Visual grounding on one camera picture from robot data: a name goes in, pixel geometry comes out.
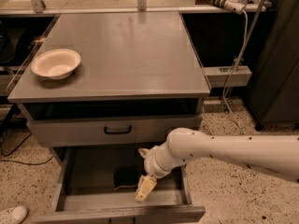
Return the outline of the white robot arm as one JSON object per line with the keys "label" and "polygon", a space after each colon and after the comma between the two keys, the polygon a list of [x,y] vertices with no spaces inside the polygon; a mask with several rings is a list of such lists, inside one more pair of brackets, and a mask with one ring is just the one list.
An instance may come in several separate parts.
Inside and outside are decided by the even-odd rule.
{"label": "white robot arm", "polygon": [[296,135],[208,135],[187,128],[171,131],[166,141],[138,150],[145,174],[139,179],[135,199],[145,201],[157,181],[173,169],[199,158],[213,158],[281,179],[299,180],[299,137]]}

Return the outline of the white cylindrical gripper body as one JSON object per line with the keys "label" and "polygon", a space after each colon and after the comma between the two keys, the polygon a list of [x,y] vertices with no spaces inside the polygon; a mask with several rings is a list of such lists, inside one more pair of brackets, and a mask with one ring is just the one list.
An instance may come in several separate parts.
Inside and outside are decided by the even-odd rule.
{"label": "white cylindrical gripper body", "polygon": [[144,159],[144,169],[146,173],[157,179],[169,175],[173,169],[183,166],[185,161],[175,157],[166,143],[149,149],[147,157]]}

